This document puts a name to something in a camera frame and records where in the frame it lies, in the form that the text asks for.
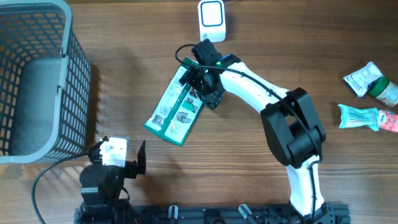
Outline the green 3M package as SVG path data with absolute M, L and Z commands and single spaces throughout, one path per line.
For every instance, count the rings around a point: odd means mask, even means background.
M 195 123 L 203 102 L 189 83 L 181 84 L 180 79 L 188 71 L 189 58 L 179 66 L 152 116 L 144 127 L 163 140 L 181 146 Z

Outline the mint wet wipes pack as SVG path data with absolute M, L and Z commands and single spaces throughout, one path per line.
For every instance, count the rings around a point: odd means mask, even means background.
M 379 131 L 377 108 L 358 109 L 343 104 L 338 104 L 341 110 L 339 128 L 358 128 L 367 126 L 373 131 Z

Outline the white blue pouch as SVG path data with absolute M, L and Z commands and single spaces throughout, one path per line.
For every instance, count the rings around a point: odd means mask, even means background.
M 351 88 L 357 97 L 363 97 L 373 83 L 383 77 L 380 69 L 373 62 L 369 62 L 363 68 L 343 77 L 343 81 Z

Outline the green lid jar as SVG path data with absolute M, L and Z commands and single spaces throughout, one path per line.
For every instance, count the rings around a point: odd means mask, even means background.
M 397 85 L 385 77 L 379 77 L 368 93 L 389 108 L 397 105 Z

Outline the red tissue pack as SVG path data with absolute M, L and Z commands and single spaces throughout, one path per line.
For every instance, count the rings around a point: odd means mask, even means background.
M 397 133 L 397 115 L 391 111 L 379 110 L 378 111 L 378 125 L 381 129 Z

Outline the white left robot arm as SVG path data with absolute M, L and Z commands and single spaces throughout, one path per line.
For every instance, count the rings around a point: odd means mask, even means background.
M 146 143 L 143 142 L 136 161 L 127 161 L 128 136 L 104 137 L 88 151 L 91 165 L 80 173 L 83 202 L 75 210 L 74 222 L 84 223 L 139 223 L 137 212 L 129 203 L 125 179 L 135 179 L 146 173 Z

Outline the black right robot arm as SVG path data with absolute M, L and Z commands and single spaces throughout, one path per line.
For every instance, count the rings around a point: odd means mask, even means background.
M 197 91 L 209 109 L 218 107 L 227 91 L 254 108 L 261 117 L 268 148 L 287 169 L 289 204 L 301 223 L 317 223 L 325 216 L 318 166 L 323 160 L 326 132 L 312 99 L 303 88 L 292 91 L 256 75 L 237 56 L 223 56 L 205 39 L 190 44 L 195 63 L 180 79 Z

